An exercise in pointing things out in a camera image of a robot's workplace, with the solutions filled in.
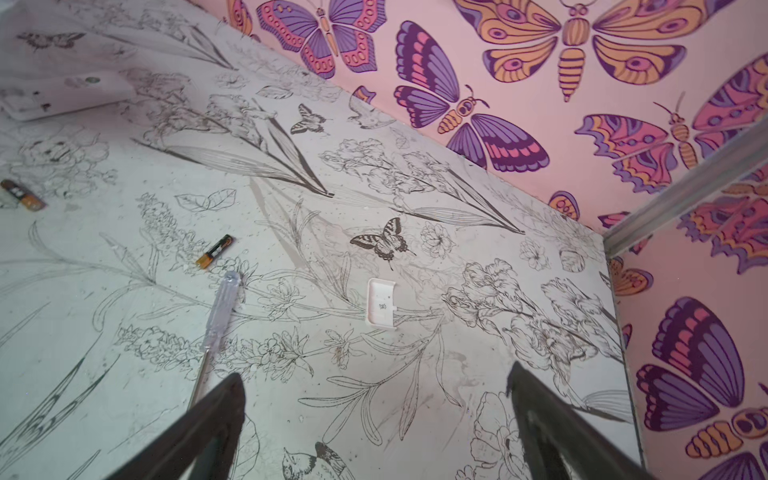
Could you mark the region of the AA battery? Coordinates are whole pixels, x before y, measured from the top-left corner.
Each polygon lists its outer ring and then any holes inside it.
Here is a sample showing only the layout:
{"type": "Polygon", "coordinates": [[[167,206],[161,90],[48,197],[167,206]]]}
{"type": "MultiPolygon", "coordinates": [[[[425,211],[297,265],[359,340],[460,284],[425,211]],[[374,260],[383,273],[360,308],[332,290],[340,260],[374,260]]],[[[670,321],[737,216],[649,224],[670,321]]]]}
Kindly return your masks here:
{"type": "Polygon", "coordinates": [[[198,268],[207,269],[212,263],[221,256],[235,241],[235,238],[229,234],[224,235],[217,243],[206,250],[195,262],[198,268]]]}
{"type": "Polygon", "coordinates": [[[21,205],[30,211],[40,211],[46,207],[46,204],[26,187],[17,184],[13,180],[4,179],[1,181],[1,187],[13,196],[21,205]]]}

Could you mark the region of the white remote control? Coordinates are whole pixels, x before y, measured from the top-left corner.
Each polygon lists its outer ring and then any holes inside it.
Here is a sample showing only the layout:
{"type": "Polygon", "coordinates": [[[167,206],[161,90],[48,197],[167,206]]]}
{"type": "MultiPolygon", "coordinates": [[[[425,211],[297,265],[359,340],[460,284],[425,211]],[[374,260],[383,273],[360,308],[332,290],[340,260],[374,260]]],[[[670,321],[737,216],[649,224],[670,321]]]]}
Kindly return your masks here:
{"type": "Polygon", "coordinates": [[[1,109],[18,121],[37,120],[131,99],[136,91],[113,71],[1,82],[1,109]]]}

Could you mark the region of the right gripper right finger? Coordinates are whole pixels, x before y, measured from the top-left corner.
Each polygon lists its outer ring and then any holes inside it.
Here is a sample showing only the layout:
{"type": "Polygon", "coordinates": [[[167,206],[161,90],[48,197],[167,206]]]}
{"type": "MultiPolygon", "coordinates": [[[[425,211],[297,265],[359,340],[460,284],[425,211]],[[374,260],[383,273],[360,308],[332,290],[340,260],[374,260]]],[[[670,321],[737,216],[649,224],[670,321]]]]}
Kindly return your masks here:
{"type": "Polygon", "coordinates": [[[507,376],[524,459],[533,479],[650,479],[522,364],[507,376]]]}

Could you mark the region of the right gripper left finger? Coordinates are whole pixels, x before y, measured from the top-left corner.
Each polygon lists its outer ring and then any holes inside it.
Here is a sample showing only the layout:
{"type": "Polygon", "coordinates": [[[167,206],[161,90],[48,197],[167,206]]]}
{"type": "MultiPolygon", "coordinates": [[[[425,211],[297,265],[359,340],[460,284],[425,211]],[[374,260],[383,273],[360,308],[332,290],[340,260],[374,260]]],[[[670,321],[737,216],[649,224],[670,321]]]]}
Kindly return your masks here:
{"type": "Polygon", "coordinates": [[[245,389],[232,373],[110,475],[119,479],[229,478],[245,421],[245,389]]]}

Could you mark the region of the battery cover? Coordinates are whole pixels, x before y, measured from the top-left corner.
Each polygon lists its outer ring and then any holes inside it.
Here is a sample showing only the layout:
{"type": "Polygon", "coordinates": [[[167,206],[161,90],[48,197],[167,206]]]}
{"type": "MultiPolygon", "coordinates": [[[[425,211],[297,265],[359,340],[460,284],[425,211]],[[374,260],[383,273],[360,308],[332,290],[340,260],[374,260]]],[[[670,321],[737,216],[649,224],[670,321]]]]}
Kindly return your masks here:
{"type": "Polygon", "coordinates": [[[396,283],[390,280],[371,278],[367,283],[366,323],[376,329],[395,330],[394,290],[396,283]]]}

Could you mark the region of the screwdriver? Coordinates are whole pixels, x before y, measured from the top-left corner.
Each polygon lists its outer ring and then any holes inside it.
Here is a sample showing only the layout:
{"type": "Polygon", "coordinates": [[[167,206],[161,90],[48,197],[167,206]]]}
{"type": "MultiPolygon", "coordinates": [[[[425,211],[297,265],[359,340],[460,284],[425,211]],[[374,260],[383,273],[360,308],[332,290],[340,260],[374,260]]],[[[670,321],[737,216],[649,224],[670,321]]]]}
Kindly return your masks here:
{"type": "Polygon", "coordinates": [[[216,293],[216,298],[206,324],[202,343],[202,359],[187,409],[198,401],[206,380],[206,371],[212,359],[220,351],[222,339],[228,329],[241,285],[241,275],[231,270],[225,273],[216,293]]]}

